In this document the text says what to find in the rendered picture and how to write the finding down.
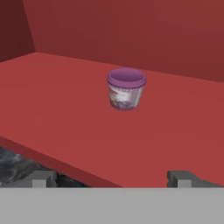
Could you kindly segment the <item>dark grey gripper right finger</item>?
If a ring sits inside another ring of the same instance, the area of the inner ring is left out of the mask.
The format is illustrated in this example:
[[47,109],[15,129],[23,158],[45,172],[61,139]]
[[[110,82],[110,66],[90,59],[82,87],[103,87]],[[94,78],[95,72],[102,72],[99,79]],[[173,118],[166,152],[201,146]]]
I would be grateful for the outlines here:
[[190,171],[168,171],[167,172],[168,187],[177,188],[209,188],[220,187],[215,183],[203,180]]

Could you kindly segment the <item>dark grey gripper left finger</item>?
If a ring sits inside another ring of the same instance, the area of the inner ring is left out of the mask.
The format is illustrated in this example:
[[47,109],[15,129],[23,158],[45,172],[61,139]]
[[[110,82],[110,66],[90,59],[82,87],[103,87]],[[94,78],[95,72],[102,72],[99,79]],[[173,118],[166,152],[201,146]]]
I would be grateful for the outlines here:
[[56,178],[57,172],[56,171],[34,171],[26,178],[12,183],[3,185],[3,187],[10,187],[10,188],[47,188],[47,187],[56,187]]

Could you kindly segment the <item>purple lidded jam jar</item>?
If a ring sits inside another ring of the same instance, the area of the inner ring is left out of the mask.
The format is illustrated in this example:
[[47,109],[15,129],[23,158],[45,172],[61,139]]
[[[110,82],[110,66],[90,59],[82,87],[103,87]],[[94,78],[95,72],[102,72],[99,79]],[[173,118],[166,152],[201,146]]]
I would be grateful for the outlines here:
[[134,68],[117,68],[107,76],[108,97],[115,109],[132,110],[140,101],[146,76]]

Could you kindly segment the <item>red cabinet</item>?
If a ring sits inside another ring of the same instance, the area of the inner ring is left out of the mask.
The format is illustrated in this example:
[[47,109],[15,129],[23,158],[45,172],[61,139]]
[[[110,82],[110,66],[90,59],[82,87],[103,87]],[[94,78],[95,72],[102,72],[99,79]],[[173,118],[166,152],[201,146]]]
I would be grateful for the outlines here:
[[224,0],[0,0],[0,146],[90,186],[224,185]]

